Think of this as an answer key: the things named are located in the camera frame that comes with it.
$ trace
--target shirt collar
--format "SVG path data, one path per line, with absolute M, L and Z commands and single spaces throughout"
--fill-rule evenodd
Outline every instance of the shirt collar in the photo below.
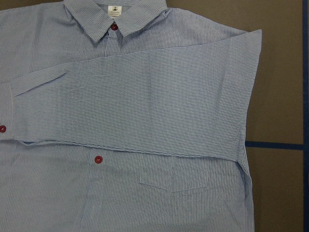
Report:
M 101 2 L 107 5 L 111 5 L 111 2 L 113 5 L 129 2 L 132 6 L 115 19 L 111 19 L 94 0 L 63 0 L 68 11 L 95 42 L 105 35 L 114 21 L 122 36 L 127 36 L 142 29 L 167 9 L 165 0 L 101 0 Z

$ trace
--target blue line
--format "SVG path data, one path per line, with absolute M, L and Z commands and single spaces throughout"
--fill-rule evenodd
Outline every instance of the blue line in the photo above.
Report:
M 245 146 L 288 149 L 288 150 L 303 150 L 304 149 L 304 146 L 302 144 L 283 144 L 283 143 L 268 143 L 268 142 L 254 142 L 254 141 L 246 141 Z
M 309 231 L 309 187 L 308 187 L 308 174 L 309 174 L 309 103 L 308 103 L 308 1 L 303 0 L 303 125 L 304 125 L 304 232 Z

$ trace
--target striped fabric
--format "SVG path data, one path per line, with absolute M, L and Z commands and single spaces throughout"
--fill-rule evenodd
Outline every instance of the striped fabric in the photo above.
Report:
M 163 0 L 0 11 L 0 231 L 253 232 L 261 42 Z

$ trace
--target shirt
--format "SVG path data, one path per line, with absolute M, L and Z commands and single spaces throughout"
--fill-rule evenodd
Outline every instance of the shirt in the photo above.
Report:
M 254 231 L 261 41 L 163 0 L 0 11 L 1 231 Z

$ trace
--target clothing tag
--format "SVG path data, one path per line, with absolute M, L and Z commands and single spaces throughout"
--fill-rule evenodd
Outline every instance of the clothing tag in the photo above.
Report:
M 122 6 L 108 6 L 108 15 L 111 18 L 116 18 L 121 15 Z

